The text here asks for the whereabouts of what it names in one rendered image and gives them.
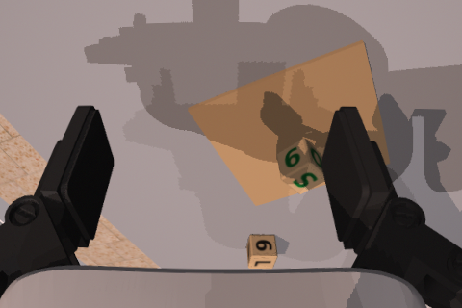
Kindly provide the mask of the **tan square mat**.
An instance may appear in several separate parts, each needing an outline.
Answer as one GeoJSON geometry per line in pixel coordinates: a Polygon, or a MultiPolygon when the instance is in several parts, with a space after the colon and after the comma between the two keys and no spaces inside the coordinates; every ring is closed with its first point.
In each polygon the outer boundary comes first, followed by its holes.
{"type": "Polygon", "coordinates": [[[297,192],[277,154],[306,139],[323,155],[336,110],[356,107],[390,164],[362,40],[198,103],[189,113],[255,206],[297,192]]]}

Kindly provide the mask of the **tan wooden block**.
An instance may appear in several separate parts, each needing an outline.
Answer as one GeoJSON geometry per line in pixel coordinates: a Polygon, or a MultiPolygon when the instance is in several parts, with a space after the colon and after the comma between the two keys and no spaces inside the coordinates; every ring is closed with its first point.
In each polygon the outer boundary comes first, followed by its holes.
{"type": "Polygon", "coordinates": [[[280,178],[297,193],[305,193],[324,182],[322,155],[306,139],[277,154],[280,178]]]}
{"type": "Polygon", "coordinates": [[[250,235],[247,262],[250,269],[272,269],[277,259],[274,235],[250,235]]]}

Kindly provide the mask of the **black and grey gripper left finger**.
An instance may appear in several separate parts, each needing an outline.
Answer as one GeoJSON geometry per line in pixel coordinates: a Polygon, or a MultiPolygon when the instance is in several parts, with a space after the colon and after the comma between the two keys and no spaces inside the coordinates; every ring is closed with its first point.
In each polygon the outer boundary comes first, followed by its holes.
{"type": "Polygon", "coordinates": [[[78,106],[35,194],[15,200],[0,225],[0,298],[28,272],[80,265],[74,252],[95,237],[113,168],[99,110],[78,106]]]}

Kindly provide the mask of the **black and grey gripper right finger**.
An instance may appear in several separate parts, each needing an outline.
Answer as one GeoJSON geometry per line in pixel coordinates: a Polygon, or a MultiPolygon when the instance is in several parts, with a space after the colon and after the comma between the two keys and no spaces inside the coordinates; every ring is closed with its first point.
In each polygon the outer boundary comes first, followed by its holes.
{"type": "Polygon", "coordinates": [[[425,225],[416,202],[398,197],[356,107],[335,111],[321,167],[338,240],[357,254],[352,268],[408,281],[431,308],[462,308],[462,248],[425,225]]]}

